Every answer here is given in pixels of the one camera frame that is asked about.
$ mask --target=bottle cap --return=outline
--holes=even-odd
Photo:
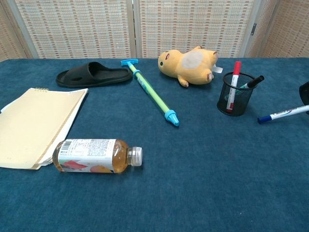
[[[141,166],[143,149],[138,146],[132,147],[132,166]]]

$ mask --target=paper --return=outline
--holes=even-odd
[[[1,110],[0,166],[39,169],[52,163],[88,92],[30,88]]]

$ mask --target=black pen holder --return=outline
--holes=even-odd
[[[233,72],[229,72],[224,75],[224,83],[222,86],[220,98],[217,103],[217,107],[222,113],[226,115],[240,116],[244,114],[250,96],[256,86],[252,88],[243,88],[246,83],[254,79],[253,76],[245,73],[239,74],[236,86],[233,86],[231,84],[232,79]]]

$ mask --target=plush toy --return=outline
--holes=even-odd
[[[178,78],[182,86],[189,87],[189,83],[202,85],[212,81],[212,68],[217,60],[217,52],[197,46],[184,54],[174,49],[163,52],[158,66],[162,73]]]

